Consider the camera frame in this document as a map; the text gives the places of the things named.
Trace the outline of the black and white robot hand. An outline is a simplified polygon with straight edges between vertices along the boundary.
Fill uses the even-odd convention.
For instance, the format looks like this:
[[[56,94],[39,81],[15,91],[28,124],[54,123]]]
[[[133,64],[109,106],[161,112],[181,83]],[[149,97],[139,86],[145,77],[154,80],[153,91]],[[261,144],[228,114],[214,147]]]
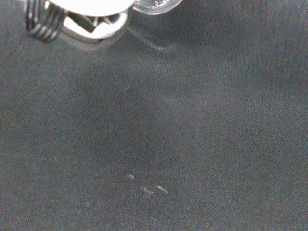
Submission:
[[[26,0],[25,26],[43,43],[60,38],[82,50],[113,45],[130,21],[132,0]]]

